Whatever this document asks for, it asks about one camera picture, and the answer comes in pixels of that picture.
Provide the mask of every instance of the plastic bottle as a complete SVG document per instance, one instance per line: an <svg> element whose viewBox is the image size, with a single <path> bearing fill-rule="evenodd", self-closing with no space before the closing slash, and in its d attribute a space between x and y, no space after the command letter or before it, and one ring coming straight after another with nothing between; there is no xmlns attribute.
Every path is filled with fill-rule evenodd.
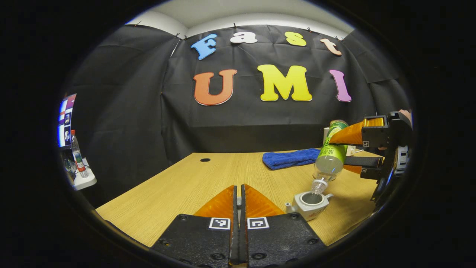
<svg viewBox="0 0 476 268"><path fill-rule="evenodd" d="M79 174L81 177L88 177L88 172L83 164L83 159L81 158L81 152L79 151L78 139L76 138L76 132L71 130L71 149L73 151L74 162L76 162L76 167L78 168Z"/></svg>
<svg viewBox="0 0 476 268"><path fill-rule="evenodd" d="M314 194L322 194L330 181L342 171L346 159L347 145L329 145L330 138L348 124L342 120L333 120L330 122L327 138L322 145L321 152L314 164L314 181L311 191Z"/></svg>

